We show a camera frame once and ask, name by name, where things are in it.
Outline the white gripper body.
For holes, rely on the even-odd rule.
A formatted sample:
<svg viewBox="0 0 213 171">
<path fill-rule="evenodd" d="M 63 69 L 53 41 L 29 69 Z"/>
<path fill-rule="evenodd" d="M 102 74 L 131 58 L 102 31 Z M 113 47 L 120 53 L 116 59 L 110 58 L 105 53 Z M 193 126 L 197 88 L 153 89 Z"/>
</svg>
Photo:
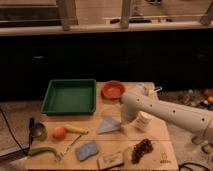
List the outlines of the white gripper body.
<svg viewBox="0 0 213 171">
<path fill-rule="evenodd" d="M 126 105 L 121 106 L 121 124 L 126 125 L 136 119 L 138 111 Z"/>
</svg>

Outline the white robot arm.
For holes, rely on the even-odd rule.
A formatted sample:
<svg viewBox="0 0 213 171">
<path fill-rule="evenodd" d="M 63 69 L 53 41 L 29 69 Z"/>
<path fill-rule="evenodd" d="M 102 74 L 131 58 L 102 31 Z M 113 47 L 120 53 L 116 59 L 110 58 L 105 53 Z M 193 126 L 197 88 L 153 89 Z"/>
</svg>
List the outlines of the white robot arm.
<svg viewBox="0 0 213 171">
<path fill-rule="evenodd" d="M 121 97 L 125 115 L 132 120 L 139 111 L 149 113 L 213 143 L 213 112 L 176 103 L 153 99 L 154 90 L 137 84 Z"/>
</svg>

